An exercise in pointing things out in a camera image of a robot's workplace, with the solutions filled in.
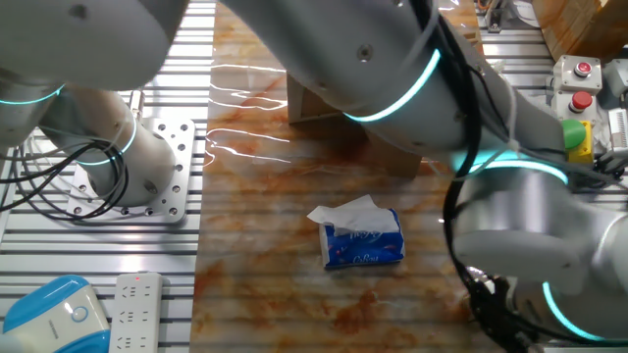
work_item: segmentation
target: electrical outlet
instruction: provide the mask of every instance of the electrical outlet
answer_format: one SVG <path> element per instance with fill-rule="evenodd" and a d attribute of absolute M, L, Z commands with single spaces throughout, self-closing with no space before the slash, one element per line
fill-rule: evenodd
<path fill-rule="evenodd" d="M 118 276 L 109 353 L 157 352 L 161 287 L 159 274 Z"/>

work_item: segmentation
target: emergency stop button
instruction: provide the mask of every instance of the emergency stop button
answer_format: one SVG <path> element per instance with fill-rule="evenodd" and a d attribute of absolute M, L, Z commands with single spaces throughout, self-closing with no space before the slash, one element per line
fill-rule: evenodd
<path fill-rule="evenodd" d="M 593 96 L 585 91 L 576 92 L 569 102 L 569 110 L 582 113 L 593 104 Z"/>
<path fill-rule="evenodd" d="M 582 62 L 582 63 L 578 63 L 578 65 L 576 65 L 576 69 L 574 70 L 574 73 L 576 74 L 577 77 L 586 77 L 591 73 L 591 70 L 593 68 L 591 67 L 591 64 L 586 63 L 586 62 Z"/>

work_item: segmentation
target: white tissue paper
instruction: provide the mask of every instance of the white tissue paper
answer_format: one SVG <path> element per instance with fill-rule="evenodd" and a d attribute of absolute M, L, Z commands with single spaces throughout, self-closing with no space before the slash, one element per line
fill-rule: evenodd
<path fill-rule="evenodd" d="M 336 208 L 319 206 L 307 218 L 319 225 L 334 226 L 334 236 L 356 231 L 399 231 L 393 213 L 377 207 L 371 195 L 362 196 Z"/>

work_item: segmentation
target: marble-pattern surface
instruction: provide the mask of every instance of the marble-pattern surface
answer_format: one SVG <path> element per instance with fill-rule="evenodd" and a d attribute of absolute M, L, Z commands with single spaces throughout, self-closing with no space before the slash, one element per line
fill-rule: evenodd
<path fill-rule="evenodd" d="M 422 164 L 389 177 L 347 120 L 288 125 L 286 73 L 219 6 L 191 352 L 487 352 L 461 304 L 439 222 L 448 185 Z M 395 208 L 406 257 L 323 269 L 305 216 L 371 194 Z"/>

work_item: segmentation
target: control box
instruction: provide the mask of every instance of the control box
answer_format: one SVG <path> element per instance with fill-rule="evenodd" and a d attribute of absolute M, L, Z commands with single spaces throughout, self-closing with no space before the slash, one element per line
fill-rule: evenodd
<path fill-rule="evenodd" d="M 600 59 L 563 55 L 553 67 L 554 94 L 559 91 L 585 91 L 597 95 L 602 89 Z"/>
<path fill-rule="evenodd" d="M 551 100 L 551 109 L 559 120 L 598 122 L 598 100 L 585 91 L 558 91 Z"/>

